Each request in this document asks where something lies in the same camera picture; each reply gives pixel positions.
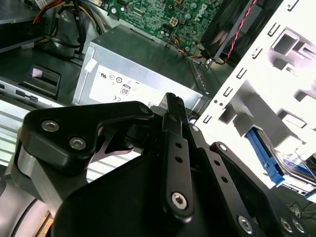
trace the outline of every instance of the mounting hole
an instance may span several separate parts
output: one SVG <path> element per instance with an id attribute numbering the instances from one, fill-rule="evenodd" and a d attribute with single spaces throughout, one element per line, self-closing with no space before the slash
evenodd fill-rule
<path id="1" fill-rule="evenodd" d="M 183 160 L 180 157 L 176 157 L 176 161 L 178 161 L 179 163 L 183 162 Z"/>
<path id="2" fill-rule="evenodd" d="M 225 183 L 228 183 L 228 179 L 225 176 L 222 176 L 221 178 Z"/>

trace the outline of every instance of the black plastic part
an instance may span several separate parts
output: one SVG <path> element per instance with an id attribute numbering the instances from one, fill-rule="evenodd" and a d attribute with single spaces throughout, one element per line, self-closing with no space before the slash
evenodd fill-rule
<path id="1" fill-rule="evenodd" d="M 180 98 L 168 93 L 160 106 L 165 108 L 161 115 L 139 102 L 125 102 L 26 116 L 23 146 L 63 200 L 53 237 L 309 236 L 301 220 L 227 146 L 208 146 L 202 132 L 188 123 Z M 41 122 L 47 119 L 56 121 L 59 130 L 44 131 Z M 85 149 L 70 147 L 74 136 L 86 141 Z M 86 184 L 85 168 L 95 152 L 127 153 L 134 147 L 143 149 L 141 156 Z M 185 197 L 185 208 L 172 201 L 174 192 Z M 239 216 L 249 221 L 250 233 Z M 304 233 L 292 220 L 301 223 Z"/>
<path id="2" fill-rule="evenodd" d="M 36 91 L 44 96 L 57 100 L 61 75 L 40 65 L 33 65 L 27 75 L 27 78 L 20 84 L 30 90 Z"/>
<path id="3" fill-rule="evenodd" d="M 194 218 L 178 227 L 161 210 L 162 159 L 138 157 L 70 195 L 59 208 L 53 237 L 218 237 L 230 235 L 220 227 L 223 209 L 213 186 L 191 171 Z"/>
<path id="4" fill-rule="evenodd" d="M 178 99 L 174 94 L 168 93 L 160 105 L 167 109 L 162 120 L 162 190 L 161 204 L 170 218 L 169 221 L 188 223 L 192 220 L 194 205 L 192 183 L 190 176 L 190 158 L 188 141 L 182 137 L 182 120 L 180 117 Z M 172 202 L 173 193 L 182 194 L 187 207 L 178 209 Z"/>
<path id="5" fill-rule="evenodd" d="M 32 156 L 62 172 L 78 174 L 87 168 L 96 151 L 98 131 L 101 127 L 109 123 L 112 127 L 120 127 L 122 123 L 126 125 L 152 117 L 152 111 L 140 102 L 36 110 L 25 116 L 20 140 L 24 149 Z M 43 130 L 41 124 L 45 120 L 57 122 L 59 130 Z M 83 150 L 73 149 L 69 144 L 73 137 L 85 140 L 86 147 Z"/>
<path id="6" fill-rule="evenodd" d="M 310 236 L 308 232 L 300 232 L 293 224 L 293 220 L 296 220 L 306 230 L 302 220 L 298 219 L 227 146 L 225 146 L 227 150 L 223 151 L 220 145 L 225 146 L 225 144 L 217 142 L 212 144 L 210 149 L 220 155 L 238 191 L 252 204 L 255 215 L 253 217 L 260 223 L 260 228 L 266 235 L 282 237 Z M 291 233 L 281 225 L 281 218 L 290 224 Z"/>
<path id="7" fill-rule="evenodd" d="M 185 129 L 186 137 L 190 144 L 190 157 L 196 159 L 196 164 L 207 175 L 209 182 L 215 186 L 215 191 L 220 197 L 223 212 L 227 216 L 232 233 L 234 233 L 233 236 L 265 236 L 245 208 L 221 157 L 209 150 L 202 133 L 194 131 L 191 124 L 187 124 Z M 243 216 L 249 221 L 252 226 L 252 233 L 248 234 L 241 228 L 238 223 L 239 216 Z"/>

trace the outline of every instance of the grey metal panel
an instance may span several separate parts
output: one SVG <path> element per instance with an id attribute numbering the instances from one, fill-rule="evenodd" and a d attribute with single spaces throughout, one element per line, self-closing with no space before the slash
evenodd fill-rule
<path id="1" fill-rule="evenodd" d="M 21 21 L 33 20 L 37 15 L 37 10 L 19 0 L 0 1 L 0 25 Z"/>
<path id="2" fill-rule="evenodd" d="M 49 68 L 61 75 L 58 101 L 70 105 L 78 81 L 81 67 L 73 62 L 62 61 L 35 49 L 15 49 L 1 54 L 0 84 L 5 91 L 15 95 L 15 90 L 26 91 L 27 95 L 34 95 L 39 99 L 37 104 L 43 107 L 57 107 L 58 103 L 42 95 L 36 95 L 18 84 L 22 83 L 33 65 Z"/>
<path id="3" fill-rule="evenodd" d="M 74 104 L 99 103 L 89 97 L 97 72 L 97 67 L 85 70 L 91 60 L 154 88 L 161 94 L 173 92 L 184 100 L 189 109 L 194 108 L 200 99 L 208 99 L 206 93 L 199 90 L 188 60 L 124 26 L 117 26 L 90 43 Z M 105 94 L 109 90 L 101 89 Z"/>

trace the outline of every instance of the yellow wire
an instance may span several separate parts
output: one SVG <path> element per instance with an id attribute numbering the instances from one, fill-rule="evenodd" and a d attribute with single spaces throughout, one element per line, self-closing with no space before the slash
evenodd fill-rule
<path id="1" fill-rule="evenodd" d="M 52 8 L 57 8 L 57 7 L 60 7 L 60 6 L 64 5 L 64 4 L 65 4 L 65 2 L 62 2 L 61 4 L 58 4 L 58 5 L 56 5 L 56 6 L 53 6 Z"/>
<path id="2" fill-rule="evenodd" d="M 56 5 L 56 6 L 54 6 L 54 7 L 52 7 L 52 8 L 57 8 L 57 7 L 60 7 L 60 6 L 62 6 L 62 5 L 64 5 L 65 3 L 63 2 L 63 3 L 61 3 L 61 4 L 59 4 L 59 5 Z M 75 6 L 75 5 L 73 5 L 73 4 L 66 4 L 66 5 L 64 5 L 64 6 Z M 82 6 L 79 6 L 79 8 L 90 18 L 90 20 L 94 23 L 94 26 L 96 27 L 96 22 L 95 22 L 95 20 L 92 18 L 92 16 L 86 11 L 86 9 L 84 9 Z M 54 36 L 54 34 L 56 33 L 56 30 L 57 30 L 57 28 L 55 28 L 54 29 L 54 31 L 53 31 L 53 33 L 51 34 L 52 36 Z M 42 39 L 41 41 L 39 41 L 39 43 L 46 43 L 46 42 L 48 42 L 49 41 L 49 39 Z"/>
<path id="3" fill-rule="evenodd" d="M 58 8 L 58 7 L 60 7 L 60 6 L 64 5 L 64 4 L 65 4 L 65 2 L 62 2 L 61 4 L 53 6 L 52 8 Z M 54 29 L 53 33 L 51 33 L 51 36 L 55 36 L 56 31 L 57 31 L 57 28 Z M 49 39 L 42 39 L 42 40 L 39 41 L 39 43 L 46 43 L 46 42 L 49 42 Z"/>
<path id="4" fill-rule="evenodd" d="M 86 11 L 86 9 L 84 9 L 82 6 L 79 6 L 79 8 L 90 18 L 90 20 L 94 23 L 94 25 L 96 26 L 97 23 L 95 22 L 95 20 L 92 18 L 92 16 Z"/>

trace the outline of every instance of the motherboard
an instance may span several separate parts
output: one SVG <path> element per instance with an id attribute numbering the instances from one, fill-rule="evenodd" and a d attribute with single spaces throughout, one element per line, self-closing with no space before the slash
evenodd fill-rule
<path id="1" fill-rule="evenodd" d="M 198 55 L 198 43 L 222 0 L 92 0 L 96 5 L 164 42 Z"/>

